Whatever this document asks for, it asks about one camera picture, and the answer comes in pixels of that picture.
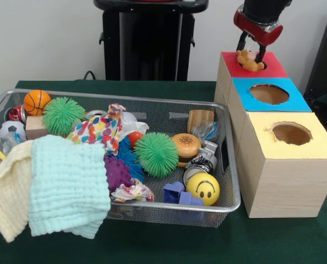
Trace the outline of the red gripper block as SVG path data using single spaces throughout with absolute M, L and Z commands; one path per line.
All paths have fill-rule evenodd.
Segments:
M 255 61 L 256 63 L 261 63 L 266 52 L 266 46 L 274 43 L 279 38 L 283 31 L 283 26 L 278 21 L 270 25 L 257 24 L 248 19 L 243 11 L 244 5 L 240 5 L 233 18 L 234 24 L 243 31 L 238 41 L 237 50 L 244 50 L 246 38 L 249 35 L 259 44 L 259 52 L 255 57 Z

